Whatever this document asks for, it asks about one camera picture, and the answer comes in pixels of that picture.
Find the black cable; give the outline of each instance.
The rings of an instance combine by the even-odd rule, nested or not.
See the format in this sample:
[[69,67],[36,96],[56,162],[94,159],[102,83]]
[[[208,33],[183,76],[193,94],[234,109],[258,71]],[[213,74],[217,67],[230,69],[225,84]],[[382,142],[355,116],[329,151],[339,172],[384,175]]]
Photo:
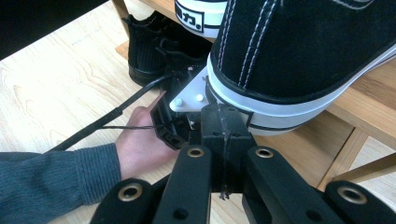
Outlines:
[[94,133],[96,130],[102,128],[106,124],[108,124],[110,121],[118,118],[119,116],[122,115],[122,111],[131,105],[133,102],[135,102],[137,99],[139,99],[142,95],[144,95],[146,92],[151,90],[154,86],[157,84],[165,81],[168,78],[175,77],[174,75],[167,75],[163,77],[159,77],[149,84],[147,84],[145,87],[137,91],[133,96],[131,96],[128,100],[126,100],[124,103],[122,103],[119,107],[114,108],[101,118],[99,118],[97,121],[93,122],[92,124],[88,125],[87,127],[81,129],[77,133],[73,134],[66,140],[64,140],[61,144],[59,144],[56,147],[53,147],[50,151],[65,151],[71,146],[73,146],[75,143],[80,141],[81,139],[87,137],[88,135]]
[[128,130],[145,130],[145,129],[155,129],[161,128],[163,125],[156,125],[156,126],[103,126],[102,129],[128,129]]

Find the white stitching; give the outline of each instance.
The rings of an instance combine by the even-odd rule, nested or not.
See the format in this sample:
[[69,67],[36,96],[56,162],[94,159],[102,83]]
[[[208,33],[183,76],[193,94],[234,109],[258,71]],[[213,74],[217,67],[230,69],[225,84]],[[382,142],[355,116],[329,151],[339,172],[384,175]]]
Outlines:
[[268,13],[267,20],[265,21],[264,27],[262,28],[262,32],[260,33],[259,41],[257,42],[256,49],[254,50],[253,58],[250,61],[249,69],[247,71],[247,78],[245,80],[244,88],[247,87],[248,82],[250,80],[252,67],[253,67],[253,64],[256,62],[257,55],[258,55],[258,52],[259,52],[259,47],[260,47],[260,44],[262,43],[262,37],[264,36],[264,33],[265,33],[266,29],[267,29],[268,21],[270,20],[271,15],[274,12],[275,5],[276,5],[276,0],[271,5],[271,9],[270,9],[270,12]]
[[349,1],[347,3],[345,0],[332,0],[334,3],[337,3],[343,7],[347,7],[354,10],[362,10],[370,6],[374,0],[354,0],[355,6],[353,6],[352,2]]
[[257,30],[259,29],[259,24],[260,24],[260,21],[262,20],[262,13],[264,12],[264,9],[267,6],[267,3],[268,3],[268,0],[265,1],[264,5],[262,6],[262,10],[260,10],[260,17],[256,22],[256,26],[254,27],[254,32],[251,35],[250,41],[248,43],[247,53],[245,54],[245,60],[244,60],[244,63],[242,64],[242,70],[241,70],[241,75],[239,76],[238,86],[241,85],[242,77],[244,76],[244,72],[245,72],[245,65],[248,62],[248,55],[250,54],[251,46],[253,44],[253,39],[256,36]]
[[220,51],[219,51],[219,68],[221,69],[221,67],[222,67],[222,59],[223,59],[223,57],[224,57],[224,49],[225,49],[225,45],[227,44],[227,37],[228,37],[228,32],[229,32],[229,30],[230,30],[230,25],[231,25],[231,19],[233,18],[233,9],[235,8],[235,3],[236,3],[236,0],[234,0],[233,1],[233,6],[232,6],[232,8],[231,8],[231,12],[230,12],[230,19],[228,19],[228,24],[227,24],[227,30],[225,31],[225,34],[223,33],[223,36],[221,37],[221,39],[224,37],[224,43],[223,43],[223,46],[222,46],[222,49],[220,49]]
[[222,30],[221,41],[220,41],[220,46],[219,46],[219,63],[220,63],[221,50],[222,50],[222,46],[224,43],[224,34],[227,29],[228,15],[230,14],[230,8],[231,8],[231,2],[230,2],[230,5],[228,5],[228,7],[227,7],[227,12],[225,13],[224,27]]

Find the wooden floor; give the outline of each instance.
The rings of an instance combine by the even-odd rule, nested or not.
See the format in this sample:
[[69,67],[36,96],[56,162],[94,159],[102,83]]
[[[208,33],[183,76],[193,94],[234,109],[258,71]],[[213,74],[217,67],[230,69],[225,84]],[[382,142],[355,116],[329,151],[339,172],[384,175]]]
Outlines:
[[[138,19],[150,13],[135,0],[128,3]],[[0,151],[45,152],[137,91],[127,62],[115,51],[127,39],[107,2],[0,62]],[[124,124],[136,106],[155,96],[149,92],[113,123]],[[94,133],[74,148],[113,142],[118,133]],[[369,138],[352,168],[392,151]],[[171,168],[172,162],[141,177],[154,182]],[[396,174],[361,184],[396,210]],[[240,201],[239,196],[223,202],[213,195],[211,223],[247,223]],[[52,223],[88,223],[95,207],[80,207]]]

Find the sweater cuff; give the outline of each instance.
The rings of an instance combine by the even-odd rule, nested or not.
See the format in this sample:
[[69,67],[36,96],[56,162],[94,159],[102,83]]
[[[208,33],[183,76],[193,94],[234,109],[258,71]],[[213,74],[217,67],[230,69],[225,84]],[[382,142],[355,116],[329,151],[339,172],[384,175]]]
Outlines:
[[76,151],[76,166],[84,205],[99,203],[120,182],[120,163],[114,143]]

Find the shoe label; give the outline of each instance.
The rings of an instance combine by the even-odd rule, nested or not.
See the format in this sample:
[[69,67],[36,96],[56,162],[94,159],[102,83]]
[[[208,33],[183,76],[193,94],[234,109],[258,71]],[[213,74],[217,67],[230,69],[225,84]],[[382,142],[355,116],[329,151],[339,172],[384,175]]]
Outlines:
[[178,20],[185,27],[198,33],[204,32],[204,12],[183,7],[178,1],[175,1],[175,12]]

